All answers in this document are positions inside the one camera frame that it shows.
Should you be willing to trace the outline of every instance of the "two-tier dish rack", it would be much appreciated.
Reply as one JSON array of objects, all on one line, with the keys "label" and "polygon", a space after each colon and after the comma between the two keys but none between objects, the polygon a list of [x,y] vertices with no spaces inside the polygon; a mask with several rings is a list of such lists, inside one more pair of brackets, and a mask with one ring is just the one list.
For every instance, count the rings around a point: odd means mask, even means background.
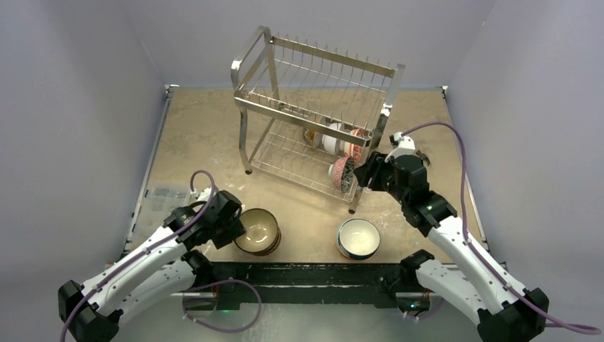
[{"label": "two-tier dish rack", "polygon": [[[261,38],[264,45],[258,44]],[[256,53],[255,60],[248,60]],[[346,192],[332,184],[329,167],[343,155],[326,152],[321,135],[363,147],[358,163],[364,162],[380,144],[404,69],[297,38],[273,36],[268,27],[258,27],[231,65],[234,99],[241,114],[239,153],[246,173],[258,170],[334,197],[348,203],[353,214],[363,189],[355,180]],[[247,110],[271,118],[250,156]],[[343,129],[330,127],[333,123],[342,123]],[[350,134],[356,128],[363,136]]]}]

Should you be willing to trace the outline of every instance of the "beige bowl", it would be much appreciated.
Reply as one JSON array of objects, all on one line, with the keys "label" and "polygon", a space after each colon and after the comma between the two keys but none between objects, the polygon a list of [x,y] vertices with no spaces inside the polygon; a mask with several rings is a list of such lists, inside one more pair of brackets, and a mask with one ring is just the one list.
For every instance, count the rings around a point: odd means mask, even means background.
[{"label": "beige bowl", "polygon": [[254,208],[241,213],[239,218],[246,233],[235,240],[242,251],[253,255],[268,255],[281,243],[277,219],[265,209]]}]

